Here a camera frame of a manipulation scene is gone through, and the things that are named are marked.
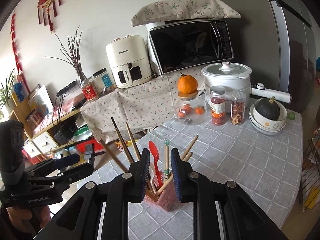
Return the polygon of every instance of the red plastic spoon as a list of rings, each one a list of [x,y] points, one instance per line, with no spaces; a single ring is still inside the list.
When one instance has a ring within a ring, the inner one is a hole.
[[[161,179],[161,175],[160,175],[160,172],[158,169],[158,164],[157,164],[160,156],[159,156],[159,152],[158,152],[156,145],[152,141],[149,141],[149,149],[150,149],[150,152],[154,158],[154,165],[155,165],[155,169],[156,169],[156,175],[158,178],[159,187],[162,187],[162,185],[163,185],[162,179]]]

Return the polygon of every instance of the gray checkered tablecloth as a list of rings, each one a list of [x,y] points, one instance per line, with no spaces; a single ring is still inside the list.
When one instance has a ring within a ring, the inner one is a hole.
[[[252,127],[248,111],[249,108],[245,113],[246,121],[241,125],[227,122],[223,126],[215,126],[211,123],[210,111],[207,121],[196,126],[186,126],[172,118],[141,138],[137,145],[142,151],[152,140],[160,153],[160,168],[163,166],[165,138],[169,136],[170,147],[178,148],[181,153],[198,134],[199,138],[191,149],[193,156],[189,160],[193,170],[212,181],[236,181],[281,228],[299,190],[302,170],[301,115],[296,113],[295,120],[287,120],[280,134],[266,136]],[[124,154],[118,157],[129,167]],[[78,188],[88,181],[98,184],[109,182],[121,173],[112,160],[81,181]],[[171,212],[161,211],[145,202],[129,203],[129,239],[192,239],[192,231],[191,203],[177,202]]]

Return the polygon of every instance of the white cooker lid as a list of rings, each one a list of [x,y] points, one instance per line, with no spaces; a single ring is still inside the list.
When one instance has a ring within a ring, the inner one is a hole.
[[[210,64],[201,70],[205,76],[212,76],[221,79],[248,78],[252,69],[238,63],[226,64],[226,62]]]

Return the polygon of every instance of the red paper decoration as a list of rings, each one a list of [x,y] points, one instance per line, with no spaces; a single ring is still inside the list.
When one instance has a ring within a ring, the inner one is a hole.
[[[37,5],[39,24],[41,24],[41,19],[40,19],[40,6],[41,6],[44,26],[47,25],[46,23],[46,15],[47,15],[48,24],[49,24],[51,33],[54,33],[54,28],[53,28],[53,22],[50,17],[50,6],[52,6],[52,9],[53,9],[53,16],[56,17],[58,14],[57,14],[57,7],[55,3],[56,3],[55,0],[39,0]]]
[[[15,43],[15,39],[16,39],[16,34],[15,34],[15,28],[14,28],[14,18],[16,16],[16,13],[14,12],[12,14],[12,18],[11,18],[11,30],[10,30],[10,33],[11,33],[11,42],[12,42],[12,52],[14,54],[14,58],[15,58],[15,61],[16,61],[16,66],[17,66],[17,71],[18,71],[18,75],[20,74],[20,76],[18,76],[18,80],[21,80],[28,93],[30,93],[30,89],[27,85],[27,81],[26,79],[24,78],[24,75],[23,75],[23,72],[22,72],[22,66],[21,66],[21,63],[20,63],[20,60],[19,60],[19,56],[18,56],[18,52],[17,52],[17,46],[16,46],[16,43]]]

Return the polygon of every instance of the fabric cover on microwave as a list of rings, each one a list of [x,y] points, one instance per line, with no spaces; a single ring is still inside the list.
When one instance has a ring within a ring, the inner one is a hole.
[[[240,18],[240,14],[220,0],[164,0],[142,7],[131,19],[132,26],[197,18]]]

